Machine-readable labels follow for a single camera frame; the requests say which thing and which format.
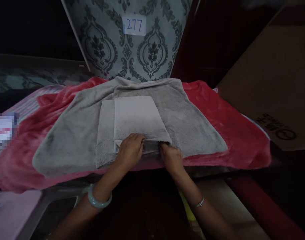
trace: wall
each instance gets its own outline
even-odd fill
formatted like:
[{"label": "wall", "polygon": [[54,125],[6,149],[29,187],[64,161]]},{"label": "wall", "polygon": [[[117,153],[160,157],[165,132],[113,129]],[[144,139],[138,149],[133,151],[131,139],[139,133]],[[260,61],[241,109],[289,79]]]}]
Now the wall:
[{"label": "wall", "polygon": [[75,84],[87,81],[88,71],[67,68],[10,68],[0,67],[0,93],[9,89],[33,88],[52,84],[64,85],[66,80]]},{"label": "wall", "polygon": [[[66,0],[91,71],[136,82],[170,77],[192,0]],[[146,36],[125,35],[122,15],[147,16]]]}]

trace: bracelet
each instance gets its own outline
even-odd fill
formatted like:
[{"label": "bracelet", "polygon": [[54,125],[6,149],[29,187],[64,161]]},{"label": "bracelet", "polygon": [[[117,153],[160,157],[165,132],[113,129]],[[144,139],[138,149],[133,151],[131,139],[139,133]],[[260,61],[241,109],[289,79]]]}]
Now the bracelet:
[{"label": "bracelet", "polygon": [[111,200],[112,200],[112,193],[111,193],[110,198],[109,198],[109,200],[107,202],[105,202],[105,203],[98,202],[95,199],[95,197],[93,196],[93,193],[92,193],[94,186],[95,185],[92,184],[90,186],[89,190],[88,190],[88,199],[89,199],[90,204],[92,206],[94,206],[95,208],[105,208],[105,207],[107,207],[110,204]]},{"label": "bracelet", "polygon": [[196,207],[202,207],[204,201],[205,201],[205,196],[203,196],[202,201],[201,201],[200,203],[198,203],[198,204],[196,205]]}]

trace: number 277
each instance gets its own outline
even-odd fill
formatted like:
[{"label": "number 277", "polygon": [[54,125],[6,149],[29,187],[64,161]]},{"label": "number 277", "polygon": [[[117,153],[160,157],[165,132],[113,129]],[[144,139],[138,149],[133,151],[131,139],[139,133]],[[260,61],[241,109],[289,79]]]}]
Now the number 277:
[{"label": "number 277", "polygon": [[[132,29],[132,27],[130,27],[130,25],[131,25],[130,19],[127,18],[127,20],[129,21],[129,25],[128,25],[128,28],[127,28],[127,29]],[[135,24],[134,24],[134,30],[136,30],[136,20],[135,20],[135,19],[132,19],[132,22],[133,22],[133,21],[135,22]],[[141,19],[137,19],[137,21],[140,21],[140,26],[139,26],[139,32],[140,32],[142,20],[141,20]]]}]

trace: red blanket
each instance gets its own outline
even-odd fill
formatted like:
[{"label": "red blanket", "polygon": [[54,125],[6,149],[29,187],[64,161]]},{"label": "red blanket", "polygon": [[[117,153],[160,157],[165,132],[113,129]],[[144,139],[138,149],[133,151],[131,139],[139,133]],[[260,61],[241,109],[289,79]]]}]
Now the red blanket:
[{"label": "red blanket", "polygon": [[[17,136],[0,154],[2,190],[21,193],[31,188],[44,189],[90,173],[102,174],[106,171],[100,169],[46,179],[32,166],[32,158],[38,146],[75,95],[81,90],[106,81],[95,77],[79,85],[69,86],[58,94],[46,94],[37,98],[41,107],[22,121]],[[270,164],[270,141],[259,128],[220,98],[206,83],[196,81],[182,85],[189,100],[200,109],[228,146],[225,152],[187,157],[184,159],[185,166],[208,165],[254,169]],[[147,161],[140,162],[132,170],[161,167],[163,165],[160,161]]]}]

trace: silver bracelet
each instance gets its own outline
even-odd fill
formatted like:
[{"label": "silver bracelet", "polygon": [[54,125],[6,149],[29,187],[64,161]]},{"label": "silver bracelet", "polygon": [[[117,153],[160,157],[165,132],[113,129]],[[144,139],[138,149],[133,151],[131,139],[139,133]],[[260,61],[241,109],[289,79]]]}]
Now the silver bracelet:
[{"label": "silver bracelet", "polygon": [[201,201],[200,203],[198,203],[198,204],[196,205],[196,207],[202,207],[204,201],[205,201],[205,196],[203,196],[202,201]]}]

